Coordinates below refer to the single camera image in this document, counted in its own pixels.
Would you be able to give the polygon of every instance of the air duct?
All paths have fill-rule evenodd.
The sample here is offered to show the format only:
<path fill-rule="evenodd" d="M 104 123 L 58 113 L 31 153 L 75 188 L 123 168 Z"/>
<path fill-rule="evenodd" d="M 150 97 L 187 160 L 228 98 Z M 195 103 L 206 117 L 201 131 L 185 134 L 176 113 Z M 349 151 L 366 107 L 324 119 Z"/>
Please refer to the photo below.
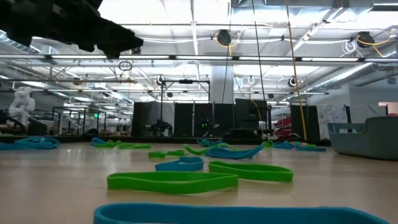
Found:
<path fill-rule="evenodd" d="M 231 0 L 233 16 L 251 16 L 252 5 L 256 8 L 256 15 L 262 19 L 270 19 L 276 22 L 287 20 L 285 1 L 281 0 Z M 332 8 L 342 9 L 335 18 L 342 15 L 358 16 L 369 12 L 374 7 L 372 0 L 296 0 L 289 2 L 290 16 L 318 16 L 321 12 L 327 13 Z"/>
<path fill-rule="evenodd" d="M 29 53 L 29 54 L 39 54 L 40 53 L 40 50 L 33 46 L 26 47 L 25 45 L 19 44 L 18 42 L 11 40 L 10 38 L 7 37 L 7 34 L 2 30 L 0 30 L 0 43 L 10 45 L 12 47 L 15 47 L 16 49 L 19 49 L 19 50 Z"/>
<path fill-rule="evenodd" d="M 394 44 L 382 50 L 381 52 L 384 55 L 384 57 L 396 58 L 398 56 L 396 49 L 397 46 L 398 45 Z M 355 80 L 365 75 L 369 75 L 370 73 L 375 72 L 378 68 L 379 64 L 376 62 L 362 63 L 353 68 L 342 68 L 336 72 L 327 75 L 326 77 L 315 82 L 314 84 L 310 85 L 310 88 L 307 91 L 317 91 L 319 89 L 333 88 L 342 85 L 344 83 L 347 83 L 351 80 Z"/>

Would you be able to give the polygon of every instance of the rubber band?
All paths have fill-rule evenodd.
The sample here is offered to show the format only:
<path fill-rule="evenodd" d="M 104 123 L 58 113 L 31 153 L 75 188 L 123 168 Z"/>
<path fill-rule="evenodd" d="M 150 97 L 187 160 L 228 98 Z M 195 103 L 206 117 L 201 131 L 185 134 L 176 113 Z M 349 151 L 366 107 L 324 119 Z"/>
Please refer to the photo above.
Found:
<path fill-rule="evenodd" d="M 206 156 L 223 159 L 252 159 L 254 155 L 263 150 L 264 146 L 259 145 L 254 149 L 245 151 L 230 151 L 223 148 L 213 148 L 205 152 Z"/>
<path fill-rule="evenodd" d="M 210 147 L 210 146 L 215 146 L 215 145 L 217 145 L 217 144 L 220 144 L 220 143 L 222 143 L 223 141 L 222 140 L 217 140 L 217 141 L 210 141 L 210 140 L 207 140 L 207 139 L 197 139 L 197 143 L 200 145 L 200 146 L 202 146 L 202 147 Z"/>
<path fill-rule="evenodd" d="M 12 144 L 0 142 L 0 150 L 56 149 L 59 145 L 60 142 L 55 138 L 29 137 Z"/>
<path fill-rule="evenodd" d="M 276 182 L 291 182 L 293 172 L 280 166 L 264 164 L 228 164 L 221 161 L 209 162 L 210 172 L 221 174 L 236 174 L 247 180 L 265 180 Z"/>
<path fill-rule="evenodd" d="M 368 213 L 345 207 L 272 208 L 112 203 L 94 211 L 94 224 L 388 224 Z"/>
<path fill-rule="evenodd" d="M 107 176 L 108 190 L 197 194 L 238 186 L 238 176 L 204 172 L 127 172 Z"/>
<path fill-rule="evenodd" d="M 180 157 L 177 161 L 157 164 L 155 169 L 156 171 L 197 171 L 203 169 L 203 163 L 201 157 Z"/>
<path fill-rule="evenodd" d="M 288 141 L 284 141 L 284 142 L 275 142 L 274 143 L 274 148 L 276 149 L 293 149 L 294 145 L 291 144 Z"/>

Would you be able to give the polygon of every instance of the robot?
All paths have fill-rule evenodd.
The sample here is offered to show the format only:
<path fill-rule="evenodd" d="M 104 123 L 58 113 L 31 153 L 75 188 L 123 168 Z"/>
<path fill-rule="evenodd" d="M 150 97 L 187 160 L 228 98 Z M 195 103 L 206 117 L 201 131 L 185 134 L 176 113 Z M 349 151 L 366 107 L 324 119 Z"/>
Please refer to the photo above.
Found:
<path fill-rule="evenodd" d="M 35 110 L 35 100 L 30 97 L 31 93 L 31 87 L 19 87 L 14 94 L 14 101 L 8 109 L 9 116 L 17 119 L 25 127 L 29 124 L 29 112 Z"/>

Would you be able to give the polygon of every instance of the wooden floor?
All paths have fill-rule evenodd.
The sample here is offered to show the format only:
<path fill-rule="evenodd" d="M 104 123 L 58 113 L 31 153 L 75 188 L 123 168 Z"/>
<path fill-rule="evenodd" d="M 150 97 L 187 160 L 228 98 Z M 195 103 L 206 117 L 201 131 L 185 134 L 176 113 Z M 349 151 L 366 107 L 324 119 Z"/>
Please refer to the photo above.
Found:
<path fill-rule="evenodd" d="M 180 144 L 153 144 L 151 150 L 181 148 Z M 108 174 L 154 170 L 157 162 L 147 158 L 147 149 L 97 150 L 88 143 L 79 143 L 62 144 L 61 149 L 52 151 L 0 152 L 0 223 L 92 223 L 93 210 L 110 202 L 342 206 L 398 223 L 398 162 L 343 156 L 332 150 L 282 149 L 274 150 L 272 157 L 263 151 L 251 162 L 286 166 L 294 171 L 294 181 L 278 184 L 240 180 L 238 189 L 198 195 L 108 191 Z"/>

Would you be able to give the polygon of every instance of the ceiling light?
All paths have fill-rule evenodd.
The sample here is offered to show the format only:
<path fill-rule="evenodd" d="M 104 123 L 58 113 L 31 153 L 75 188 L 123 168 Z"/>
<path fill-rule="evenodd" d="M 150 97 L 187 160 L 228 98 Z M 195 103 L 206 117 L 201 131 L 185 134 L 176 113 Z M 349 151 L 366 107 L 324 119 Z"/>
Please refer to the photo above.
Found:
<path fill-rule="evenodd" d="M 302 58 L 304 62 L 357 62 L 358 58 Z"/>
<path fill-rule="evenodd" d="M 76 100 L 80 100 L 80 101 L 84 101 L 84 102 L 89 102 L 89 101 L 93 101 L 92 99 L 90 99 L 90 98 L 86 98 L 86 97 L 74 97 L 74 99 L 76 99 Z"/>
<path fill-rule="evenodd" d="M 251 85 L 254 84 L 254 79 L 252 76 L 250 76 L 250 78 L 248 78 L 248 83 Z"/>
<path fill-rule="evenodd" d="M 41 83 L 41 82 L 21 82 L 21 83 L 26 84 L 26 85 L 30 85 L 30 86 L 36 86 L 36 87 L 39 87 L 39 88 L 47 88 L 47 87 L 49 87 L 48 85 L 46 85 L 44 83 Z"/>
<path fill-rule="evenodd" d="M 239 60 L 259 60 L 259 57 L 239 57 Z M 260 57 L 260 60 L 270 60 L 270 61 L 291 61 L 291 57 Z"/>
<path fill-rule="evenodd" d="M 232 60 L 232 57 L 226 56 L 176 56 L 177 60 Z"/>

